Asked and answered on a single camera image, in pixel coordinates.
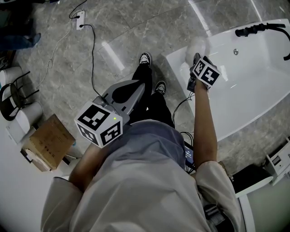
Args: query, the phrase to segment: gray tile floor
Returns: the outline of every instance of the gray tile floor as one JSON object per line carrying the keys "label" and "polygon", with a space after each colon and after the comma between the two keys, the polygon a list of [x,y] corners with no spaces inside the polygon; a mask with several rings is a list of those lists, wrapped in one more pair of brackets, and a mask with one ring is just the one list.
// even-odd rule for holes
{"label": "gray tile floor", "polygon": [[[40,83],[57,41],[69,29],[69,13],[82,1],[34,5],[32,17],[42,38],[34,48],[16,54],[23,71],[31,71],[27,83],[34,87]],[[96,31],[96,89],[103,93],[111,84],[130,79],[140,54],[149,51],[156,70],[155,82],[165,79],[168,83],[165,98],[171,112],[185,96],[163,53],[186,46],[195,36],[214,35],[254,21],[290,17],[287,0],[88,0],[79,9],[86,11],[86,23]],[[44,108],[44,119],[55,113],[73,134],[77,140],[75,152],[81,155],[89,143],[81,137],[73,119],[96,94],[91,83],[92,30],[75,28],[72,20],[72,30],[59,43],[37,100]],[[224,161],[229,173],[260,163],[290,134],[289,105],[287,96],[258,120],[218,143],[218,160]],[[179,108],[175,121],[179,131],[193,131],[188,103]]]}

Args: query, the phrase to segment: brown box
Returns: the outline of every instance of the brown box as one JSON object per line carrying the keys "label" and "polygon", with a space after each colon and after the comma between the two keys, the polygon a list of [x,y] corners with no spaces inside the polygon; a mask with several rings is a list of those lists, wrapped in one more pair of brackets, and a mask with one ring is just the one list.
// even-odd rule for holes
{"label": "brown box", "polygon": [[74,137],[54,114],[30,136],[23,149],[31,150],[54,170],[74,141]]}

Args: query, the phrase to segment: bathtub faucet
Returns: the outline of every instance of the bathtub faucet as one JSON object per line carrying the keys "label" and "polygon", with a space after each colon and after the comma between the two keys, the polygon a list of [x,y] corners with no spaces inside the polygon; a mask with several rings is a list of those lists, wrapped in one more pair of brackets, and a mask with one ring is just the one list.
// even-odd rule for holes
{"label": "bathtub faucet", "polygon": [[[252,27],[246,27],[244,29],[236,30],[235,33],[236,33],[237,37],[241,37],[241,36],[248,37],[249,34],[257,34],[258,31],[265,31],[265,30],[269,29],[269,30],[280,31],[280,32],[284,33],[287,36],[288,40],[290,41],[289,34],[285,30],[281,29],[281,28],[285,28],[285,27],[286,27],[285,24],[269,24],[269,23],[267,23],[266,25],[259,24],[259,25],[254,25]],[[290,54],[288,56],[285,56],[284,60],[290,60]]]}

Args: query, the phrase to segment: power strip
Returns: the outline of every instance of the power strip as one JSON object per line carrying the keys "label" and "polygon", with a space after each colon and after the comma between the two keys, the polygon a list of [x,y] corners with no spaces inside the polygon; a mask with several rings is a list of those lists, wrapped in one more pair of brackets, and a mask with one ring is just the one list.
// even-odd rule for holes
{"label": "power strip", "polygon": [[86,12],[85,11],[80,11],[80,12],[78,12],[77,16],[80,16],[77,19],[77,30],[82,30],[84,27],[80,27],[80,25],[84,25],[85,24]]}

